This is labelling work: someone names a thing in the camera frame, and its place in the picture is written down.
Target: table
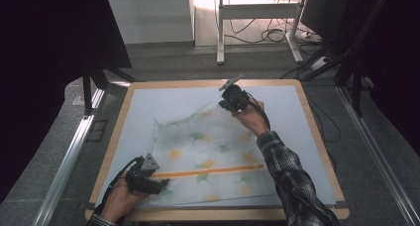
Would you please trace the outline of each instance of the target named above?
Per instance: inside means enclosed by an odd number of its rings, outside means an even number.
[[[155,88],[185,88],[185,87],[220,87],[226,80],[194,80],[194,81],[158,81],[158,82],[139,82],[133,83],[126,95],[121,112],[116,123],[111,141],[108,146],[100,173],[98,174],[95,187],[91,194],[90,203],[94,204],[98,197],[102,185],[105,182],[108,171],[111,166],[112,159],[117,150],[117,145],[120,140],[122,128],[127,118],[130,103],[136,89],[155,89]],[[244,88],[251,86],[281,86],[291,85],[296,88],[300,103],[304,111],[304,115],[308,121],[310,131],[314,137],[317,151],[321,157],[324,169],[327,173],[330,185],[333,188],[333,193],[336,201],[339,203],[331,206],[331,210],[336,213],[338,218],[344,219],[349,216],[349,208],[342,207],[345,202],[344,195],[339,186],[337,178],[329,161],[328,154],[322,142],[321,136],[316,127],[315,120],[310,111],[308,101],[306,100],[303,88],[297,80],[240,80],[238,82]],[[85,216],[89,218],[92,210],[87,210]],[[284,220],[284,211],[278,207],[272,208],[234,208],[234,209],[193,209],[193,208],[165,208],[165,209],[142,209],[134,210],[127,215],[127,220],[132,221],[182,221],[182,220]]]

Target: gray floor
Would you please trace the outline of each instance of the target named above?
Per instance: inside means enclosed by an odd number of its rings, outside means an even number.
[[[215,49],[194,49],[190,45],[151,46],[147,49],[128,46],[128,51],[133,69],[125,71],[144,81],[229,78],[239,73],[244,74],[245,78],[279,78],[297,67],[286,46],[229,47],[226,49],[225,65],[216,64]],[[319,128],[325,135],[327,150],[351,210],[350,217],[341,223],[349,226],[406,225],[332,84],[334,73],[332,69],[305,82],[304,88],[312,99],[314,115],[319,116]],[[111,72],[106,74],[113,83],[105,91],[95,117],[96,125],[83,144],[50,225],[83,225],[85,222],[84,211],[127,91],[127,87],[121,86],[126,82],[124,79]],[[34,221],[83,116],[83,105],[73,104],[77,96],[82,96],[81,85],[81,79],[77,79],[66,88],[65,103],[50,132],[7,199],[0,205],[0,225],[30,225]],[[362,111],[385,158],[416,208],[420,208],[419,157],[372,103],[367,91],[362,96]],[[106,128],[103,133],[95,131],[95,126],[104,123]],[[236,225],[246,225],[246,222],[236,222]]]

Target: cloth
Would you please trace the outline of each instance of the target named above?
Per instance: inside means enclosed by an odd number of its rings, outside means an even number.
[[[156,179],[170,178],[150,203],[176,205],[275,195],[257,137],[218,103],[156,123]]]
[[[89,221],[87,222],[85,226],[117,226],[117,225],[118,224],[113,223],[109,220],[106,220],[102,218],[101,216],[94,213],[92,214],[92,216],[90,217]]]
[[[265,158],[268,170],[274,178],[277,194],[287,215],[287,225],[315,226],[326,225],[319,216],[293,195],[296,194],[316,208],[330,225],[340,225],[335,214],[316,197],[311,177],[302,168],[298,156],[286,148],[275,132],[259,136],[257,144]]]

